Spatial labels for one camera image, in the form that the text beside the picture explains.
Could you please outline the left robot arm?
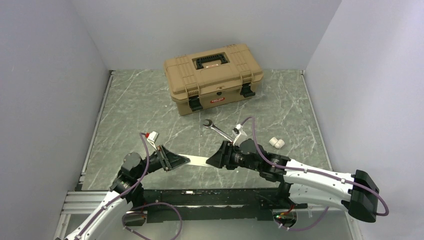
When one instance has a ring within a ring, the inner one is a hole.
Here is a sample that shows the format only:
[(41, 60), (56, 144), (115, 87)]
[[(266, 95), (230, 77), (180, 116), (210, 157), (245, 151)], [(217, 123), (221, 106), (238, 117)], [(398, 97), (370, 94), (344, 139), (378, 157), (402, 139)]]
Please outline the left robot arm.
[(146, 175), (158, 170), (171, 171), (190, 162), (190, 158), (170, 152), (162, 145), (146, 158), (137, 152), (127, 154), (109, 191), (90, 215), (75, 230), (56, 239), (104, 239), (127, 212), (144, 208), (147, 204), (141, 183)]

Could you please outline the white pipe elbow fitting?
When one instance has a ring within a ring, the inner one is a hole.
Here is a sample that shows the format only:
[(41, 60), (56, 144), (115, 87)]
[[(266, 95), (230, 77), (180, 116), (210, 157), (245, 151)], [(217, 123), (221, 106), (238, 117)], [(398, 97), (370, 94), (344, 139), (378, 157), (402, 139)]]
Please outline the white pipe elbow fitting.
[(276, 137), (272, 137), (268, 142), (276, 149), (281, 149), (285, 145), (285, 142), (282, 139), (277, 139)]

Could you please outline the white air conditioner remote control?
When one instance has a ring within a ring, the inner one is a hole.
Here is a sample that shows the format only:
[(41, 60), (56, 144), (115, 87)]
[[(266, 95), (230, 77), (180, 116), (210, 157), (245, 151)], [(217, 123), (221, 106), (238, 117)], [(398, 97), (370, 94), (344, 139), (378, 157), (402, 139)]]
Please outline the white air conditioner remote control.
[(187, 155), (187, 154), (180, 154), (180, 156), (189, 159), (189, 162), (186, 163), (186, 165), (197, 166), (197, 167), (207, 167), (207, 168), (213, 167), (212, 165), (206, 163), (206, 161), (209, 159), (208, 157)]

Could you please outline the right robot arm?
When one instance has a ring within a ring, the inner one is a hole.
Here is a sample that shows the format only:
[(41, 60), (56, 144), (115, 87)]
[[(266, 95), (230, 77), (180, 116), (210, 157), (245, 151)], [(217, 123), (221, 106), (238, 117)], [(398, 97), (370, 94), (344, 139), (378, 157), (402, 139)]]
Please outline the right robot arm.
[(227, 170), (246, 168), (258, 172), (269, 182), (278, 182), (275, 200), (282, 208), (301, 204), (322, 205), (346, 211), (362, 222), (374, 223), (377, 220), (377, 194), (380, 190), (363, 170), (342, 173), (312, 167), (288, 156), (267, 152), (252, 139), (240, 145), (223, 141), (206, 164)]

